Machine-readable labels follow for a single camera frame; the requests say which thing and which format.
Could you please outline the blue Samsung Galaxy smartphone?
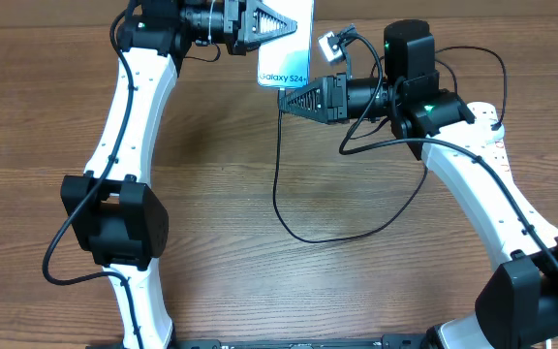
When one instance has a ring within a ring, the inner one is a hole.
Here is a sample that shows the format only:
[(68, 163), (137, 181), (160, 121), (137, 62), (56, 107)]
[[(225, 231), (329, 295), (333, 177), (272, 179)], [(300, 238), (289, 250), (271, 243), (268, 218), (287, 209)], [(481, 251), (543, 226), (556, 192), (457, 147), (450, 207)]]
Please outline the blue Samsung Galaxy smartphone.
[(263, 0), (296, 22), (293, 34), (264, 43), (258, 50), (258, 85), (295, 89), (309, 82), (314, 0)]

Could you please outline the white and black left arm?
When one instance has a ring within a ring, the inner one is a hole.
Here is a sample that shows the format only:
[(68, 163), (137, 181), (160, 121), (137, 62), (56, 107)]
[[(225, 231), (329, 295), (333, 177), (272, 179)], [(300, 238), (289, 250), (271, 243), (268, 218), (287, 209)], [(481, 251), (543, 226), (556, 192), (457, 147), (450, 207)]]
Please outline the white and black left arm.
[(151, 189), (164, 108), (191, 46), (244, 55), (296, 32), (296, 20), (262, 1), (131, 1), (109, 40), (118, 81), (99, 144), (80, 175), (67, 175), (61, 199), (80, 248), (109, 280), (124, 326), (120, 348), (171, 348), (159, 258), (169, 216)]

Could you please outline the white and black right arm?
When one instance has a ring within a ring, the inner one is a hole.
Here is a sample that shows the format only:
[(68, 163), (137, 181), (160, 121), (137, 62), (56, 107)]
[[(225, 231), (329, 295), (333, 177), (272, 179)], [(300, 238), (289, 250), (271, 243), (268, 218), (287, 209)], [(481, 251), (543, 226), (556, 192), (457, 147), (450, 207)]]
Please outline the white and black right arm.
[(281, 93), (278, 109), (323, 124), (387, 122), (440, 178), (467, 215), (493, 270), (471, 314), (423, 334), (386, 334), (386, 348), (529, 348), (558, 336), (558, 229), (513, 182), (503, 118), (439, 85), (437, 49), (427, 22), (385, 28), (367, 79), (348, 73)]

